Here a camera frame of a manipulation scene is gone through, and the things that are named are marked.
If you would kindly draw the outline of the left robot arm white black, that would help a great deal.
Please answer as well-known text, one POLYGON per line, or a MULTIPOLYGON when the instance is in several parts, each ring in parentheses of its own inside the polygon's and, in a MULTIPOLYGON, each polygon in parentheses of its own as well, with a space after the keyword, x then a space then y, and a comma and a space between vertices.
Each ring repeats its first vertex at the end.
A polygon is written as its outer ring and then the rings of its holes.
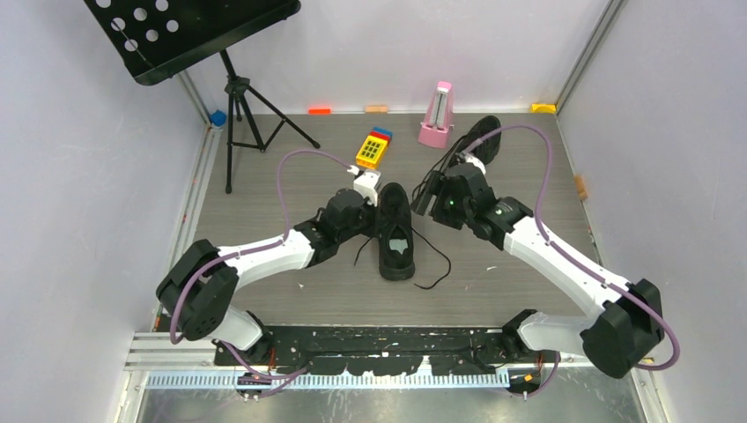
POLYGON ((263 363, 270 353, 266 330, 253 314, 233 307, 234 294, 263 278, 329 260, 346 241, 371 234, 374 218, 372 200, 341 189, 287 234, 235 247, 194 242, 156 290, 171 316, 172 342, 216 340, 232 345, 250 365, 263 363))

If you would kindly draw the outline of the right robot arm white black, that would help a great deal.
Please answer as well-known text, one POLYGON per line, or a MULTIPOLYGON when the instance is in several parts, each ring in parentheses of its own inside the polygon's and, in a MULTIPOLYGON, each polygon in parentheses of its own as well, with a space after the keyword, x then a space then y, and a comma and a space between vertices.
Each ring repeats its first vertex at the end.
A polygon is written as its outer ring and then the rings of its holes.
POLYGON ((540 351, 571 353, 620 379, 662 342, 661 293, 653 283, 632 283, 594 263, 528 206, 496 197, 482 168, 462 163, 430 172, 411 209, 444 226, 467 226, 478 239, 538 271, 581 310, 580 316, 522 310, 501 328, 511 360, 525 361, 540 351))

